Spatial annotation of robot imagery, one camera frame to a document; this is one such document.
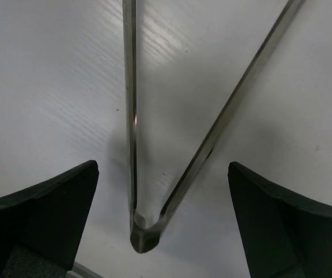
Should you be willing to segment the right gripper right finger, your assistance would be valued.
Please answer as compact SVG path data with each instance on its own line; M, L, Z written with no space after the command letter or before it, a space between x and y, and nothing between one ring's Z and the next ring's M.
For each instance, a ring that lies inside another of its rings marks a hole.
M332 206L238 162L228 182L251 277L332 277Z

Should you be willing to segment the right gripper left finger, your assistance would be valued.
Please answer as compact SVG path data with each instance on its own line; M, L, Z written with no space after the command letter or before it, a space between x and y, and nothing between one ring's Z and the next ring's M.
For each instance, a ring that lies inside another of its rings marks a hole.
M0 197L0 277L73 269L99 177L94 160Z

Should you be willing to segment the metal tongs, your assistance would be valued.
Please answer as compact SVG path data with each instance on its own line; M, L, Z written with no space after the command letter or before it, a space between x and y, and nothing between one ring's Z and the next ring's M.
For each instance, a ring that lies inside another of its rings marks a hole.
M126 86L126 135L127 165L129 180L129 221L130 242L139 253L153 250L177 211L183 198L189 191L198 172L213 153L224 129L233 118L249 87L257 79L267 64L281 38L294 20L303 1L287 1L257 53L239 79L238 84L224 104L187 168L165 201L159 217L152 226L146 227L143 216L138 213L138 178L137 178L137 2L123 1L123 42L125 58Z

